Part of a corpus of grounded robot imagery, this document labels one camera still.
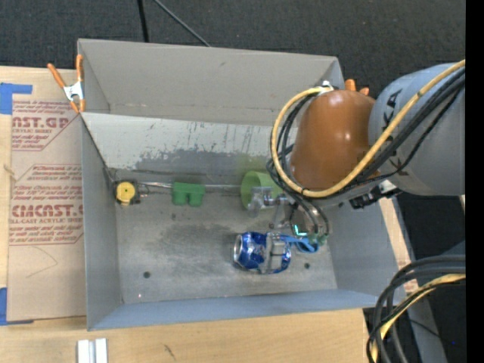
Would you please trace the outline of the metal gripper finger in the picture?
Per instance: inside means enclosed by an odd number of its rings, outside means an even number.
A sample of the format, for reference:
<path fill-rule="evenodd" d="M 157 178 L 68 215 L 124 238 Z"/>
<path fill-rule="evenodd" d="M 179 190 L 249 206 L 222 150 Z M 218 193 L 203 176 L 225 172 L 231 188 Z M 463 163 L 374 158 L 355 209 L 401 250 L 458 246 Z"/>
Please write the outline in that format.
<path fill-rule="evenodd" d="M 280 273 L 287 269 L 287 258 L 284 255 L 269 255 L 263 263 L 264 273 Z"/>
<path fill-rule="evenodd" d="M 267 236 L 266 252 L 268 255 L 284 255 L 287 252 L 287 243 L 280 236 Z"/>

